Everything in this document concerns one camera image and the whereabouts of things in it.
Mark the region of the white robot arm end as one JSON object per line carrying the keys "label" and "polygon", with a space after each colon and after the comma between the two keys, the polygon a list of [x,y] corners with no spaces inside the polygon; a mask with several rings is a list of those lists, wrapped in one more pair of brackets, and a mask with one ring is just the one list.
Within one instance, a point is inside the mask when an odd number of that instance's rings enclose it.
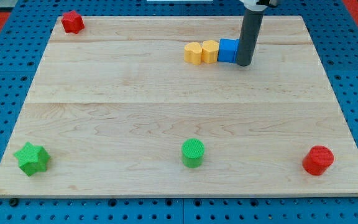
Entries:
{"label": "white robot arm end", "polygon": [[268,7],[277,7],[282,0],[240,0],[244,7],[250,11],[261,12]]}

